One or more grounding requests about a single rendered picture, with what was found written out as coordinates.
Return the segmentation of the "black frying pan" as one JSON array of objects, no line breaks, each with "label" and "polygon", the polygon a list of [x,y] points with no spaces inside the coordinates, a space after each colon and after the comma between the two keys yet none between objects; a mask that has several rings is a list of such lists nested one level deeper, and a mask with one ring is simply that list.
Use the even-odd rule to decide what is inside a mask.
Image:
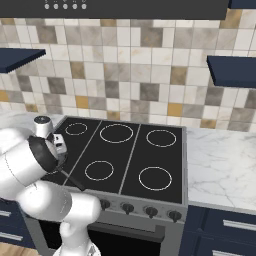
[{"label": "black frying pan", "polygon": [[58,158],[55,158],[51,153],[46,157],[46,164],[48,172],[45,178],[48,181],[54,182],[58,185],[63,185],[65,181],[69,181],[72,185],[77,187],[80,191],[85,190],[85,186],[73,178],[70,173],[65,170],[66,161],[68,160],[67,153],[61,153]]}]

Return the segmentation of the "black and steel stove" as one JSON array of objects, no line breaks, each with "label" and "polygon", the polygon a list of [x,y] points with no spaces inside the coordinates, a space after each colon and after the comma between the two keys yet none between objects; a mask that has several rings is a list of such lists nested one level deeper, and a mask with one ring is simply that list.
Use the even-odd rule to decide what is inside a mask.
[{"label": "black and steel stove", "polygon": [[[188,209],[186,130],[182,127],[66,117],[55,128],[67,145],[65,170],[83,192],[110,207],[97,222],[144,231],[165,228],[160,256],[178,256]],[[127,215],[124,203],[134,206]],[[158,214],[150,218],[145,208]],[[169,211],[182,214],[176,223]]]}]

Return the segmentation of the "navy drawer front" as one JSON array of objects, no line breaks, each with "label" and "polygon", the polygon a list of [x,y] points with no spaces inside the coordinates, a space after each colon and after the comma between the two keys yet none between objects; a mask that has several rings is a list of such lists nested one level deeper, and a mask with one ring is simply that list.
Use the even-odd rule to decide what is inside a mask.
[{"label": "navy drawer front", "polygon": [[231,242],[210,237],[200,237],[195,247],[195,256],[213,256],[212,250],[256,256],[256,245]]},{"label": "navy drawer front", "polygon": [[256,224],[256,215],[209,209],[206,211],[206,218],[203,223],[203,230],[209,234],[220,235],[223,237],[256,244],[255,231],[225,227],[223,226],[224,219],[249,224]]},{"label": "navy drawer front", "polygon": [[11,239],[6,239],[6,238],[0,237],[0,242],[13,244],[13,245],[17,245],[17,246],[21,246],[21,247],[25,247],[25,248],[35,249],[34,242],[33,242],[32,238],[30,236],[30,233],[28,232],[27,229],[12,227],[10,225],[0,225],[0,232],[18,235],[18,236],[23,237],[22,241],[16,241],[16,240],[11,240]]},{"label": "navy drawer front", "polygon": [[10,217],[0,216],[1,225],[23,226],[25,224],[20,208],[16,202],[0,199],[0,210],[11,212]]}]

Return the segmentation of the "black glass oven door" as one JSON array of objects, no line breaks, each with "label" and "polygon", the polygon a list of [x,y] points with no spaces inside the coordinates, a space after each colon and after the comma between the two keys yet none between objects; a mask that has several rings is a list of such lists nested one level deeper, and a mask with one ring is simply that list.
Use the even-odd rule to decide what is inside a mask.
[{"label": "black glass oven door", "polygon": [[[39,221],[46,240],[48,253],[42,256],[53,256],[61,246],[58,222]],[[112,231],[100,228],[98,223],[88,226],[88,234],[98,247],[101,256],[160,256],[160,240],[148,241],[133,238],[129,234],[114,234]]]}]

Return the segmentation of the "dark range hood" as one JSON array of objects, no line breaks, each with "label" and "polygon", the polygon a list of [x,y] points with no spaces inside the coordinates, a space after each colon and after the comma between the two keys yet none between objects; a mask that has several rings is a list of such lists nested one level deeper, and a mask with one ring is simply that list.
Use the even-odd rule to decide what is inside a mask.
[{"label": "dark range hood", "polygon": [[229,0],[0,0],[0,18],[223,20]]}]

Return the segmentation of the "navy wall shelf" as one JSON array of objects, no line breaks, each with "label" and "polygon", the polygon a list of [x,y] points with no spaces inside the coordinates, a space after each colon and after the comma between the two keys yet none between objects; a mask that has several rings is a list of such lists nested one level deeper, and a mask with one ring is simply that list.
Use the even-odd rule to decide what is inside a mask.
[{"label": "navy wall shelf", "polygon": [[256,89],[256,57],[207,56],[213,84]]},{"label": "navy wall shelf", "polygon": [[0,73],[9,73],[46,54],[44,49],[0,48]]}]

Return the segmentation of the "navy wall cupboard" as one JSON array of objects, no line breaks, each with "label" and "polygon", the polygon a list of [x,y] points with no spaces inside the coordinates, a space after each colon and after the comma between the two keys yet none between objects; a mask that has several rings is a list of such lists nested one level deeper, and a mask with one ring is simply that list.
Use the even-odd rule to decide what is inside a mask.
[{"label": "navy wall cupboard", "polygon": [[230,9],[256,9],[256,0],[229,0]]}]

